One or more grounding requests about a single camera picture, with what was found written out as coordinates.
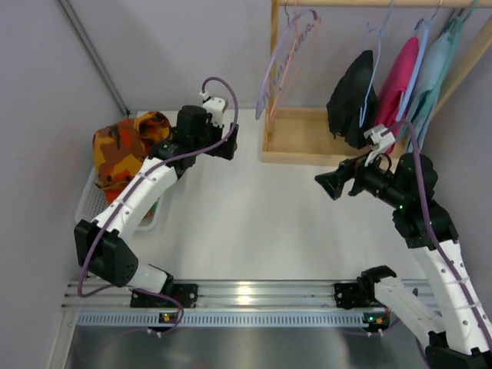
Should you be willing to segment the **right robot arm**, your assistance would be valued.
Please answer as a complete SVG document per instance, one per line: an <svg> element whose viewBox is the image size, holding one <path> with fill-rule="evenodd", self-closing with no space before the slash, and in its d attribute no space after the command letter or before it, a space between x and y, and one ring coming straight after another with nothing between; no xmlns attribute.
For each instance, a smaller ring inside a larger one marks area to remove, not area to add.
<svg viewBox="0 0 492 369"><path fill-rule="evenodd" d="M381 168L368 155L342 161L314 180L332 200L367 192L393 208L392 221L421 266L437 303L432 311L409 291L388 266L361 272L360 297L393 311L412 332L430 368L489 368L491 323L477 296L461 255L459 236L449 213L434 200L437 172L432 161L404 154L395 170Z"/></svg>

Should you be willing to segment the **lilac plastic hanger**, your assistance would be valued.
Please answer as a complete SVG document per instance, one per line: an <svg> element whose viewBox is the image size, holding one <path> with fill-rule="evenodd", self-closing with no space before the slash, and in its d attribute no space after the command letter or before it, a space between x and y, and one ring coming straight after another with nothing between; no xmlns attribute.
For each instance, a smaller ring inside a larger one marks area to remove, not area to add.
<svg viewBox="0 0 492 369"><path fill-rule="evenodd" d="M291 66L291 59L298 53L305 40L321 22L313 8L296 13L285 25L271 51L267 70L261 81L255 103L255 118L258 120L266 111L274 109L277 95L284 87L284 80Z"/></svg>

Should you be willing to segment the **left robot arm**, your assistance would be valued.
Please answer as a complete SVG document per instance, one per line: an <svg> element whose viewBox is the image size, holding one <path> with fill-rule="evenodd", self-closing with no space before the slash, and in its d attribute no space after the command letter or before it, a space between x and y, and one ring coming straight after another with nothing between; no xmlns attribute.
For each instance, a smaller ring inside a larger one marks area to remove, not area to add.
<svg viewBox="0 0 492 369"><path fill-rule="evenodd" d="M197 156L233 159L239 126L233 121L225 131L216 125L214 118L223 114L205 106L183 106L171 137L151 147L123 192L91 221L76 224L75 246L83 275L93 274L117 288L169 293L172 275L140 261L129 243L147 211L195 164Z"/></svg>

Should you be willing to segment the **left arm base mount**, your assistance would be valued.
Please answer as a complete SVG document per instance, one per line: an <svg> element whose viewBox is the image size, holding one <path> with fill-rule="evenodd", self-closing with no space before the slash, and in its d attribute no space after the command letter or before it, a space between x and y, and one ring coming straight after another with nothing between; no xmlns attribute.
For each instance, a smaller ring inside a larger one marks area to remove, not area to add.
<svg viewBox="0 0 492 369"><path fill-rule="evenodd" d="M169 296L184 308L194 308L198 299L198 285L192 283L175 283ZM176 308L176 304L162 298L141 292L133 292L131 308Z"/></svg>

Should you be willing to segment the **orange camouflage trousers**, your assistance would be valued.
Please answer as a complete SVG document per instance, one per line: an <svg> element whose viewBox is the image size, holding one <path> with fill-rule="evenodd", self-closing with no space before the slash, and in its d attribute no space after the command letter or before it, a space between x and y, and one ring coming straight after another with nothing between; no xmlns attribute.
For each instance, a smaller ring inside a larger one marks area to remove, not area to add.
<svg viewBox="0 0 492 369"><path fill-rule="evenodd" d="M172 138L168 118L149 111L97 130L92 138L96 185L112 203L139 172L151 146Z"/></svg>

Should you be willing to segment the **pink plastic hanger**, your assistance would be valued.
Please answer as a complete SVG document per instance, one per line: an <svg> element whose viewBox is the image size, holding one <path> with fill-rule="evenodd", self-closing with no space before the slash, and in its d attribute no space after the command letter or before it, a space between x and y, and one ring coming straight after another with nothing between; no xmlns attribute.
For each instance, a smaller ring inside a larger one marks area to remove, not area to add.
<svg viewBox="0 0 492 369"><path fill-rule="evenodd" d="M304 5L301 1L291 1L291 2L284 1L281 4L284 6L287 22L296 13L305 10L307 8L310 8L307 5ZM274 48L278 36L282 32L279 30L279 25L278 25L279 4L273 2L272 5L274 6L274 10L272 12L273 19L272 19L272 34L271 34L271 51ZM291 59L291 66L288 69L288 73L286 74L284 80L284 87L281 89L280 93L277 92L274 93L274 95L277 95L278 97L275 102L274 109L271 111L271 113L269 114L269 111L265 112L266 118L273 119L277 116L279 108L281 107L286 97L289 95L291 89L296 84L299 78L299 74L301 73L301 69L304 67L305 60L307 59L308 55L311 53L311 49L313 48L314 42L317 40L320 25L321 22L318 25L318 27L316 27L314 32L305 40L305 43L299 48L298 53Z"/></svg>

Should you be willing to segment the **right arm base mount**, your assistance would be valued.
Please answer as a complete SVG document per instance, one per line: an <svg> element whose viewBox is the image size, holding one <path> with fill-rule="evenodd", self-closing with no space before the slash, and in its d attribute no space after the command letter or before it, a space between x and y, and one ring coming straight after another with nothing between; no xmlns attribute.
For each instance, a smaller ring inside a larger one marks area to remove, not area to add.
<svg viewBox="0 0 492 369"><path fill-rule="evenodd" d="M334 300L338 308L345 310L383 307L366 287L354 282L334 284Z"/></svg>

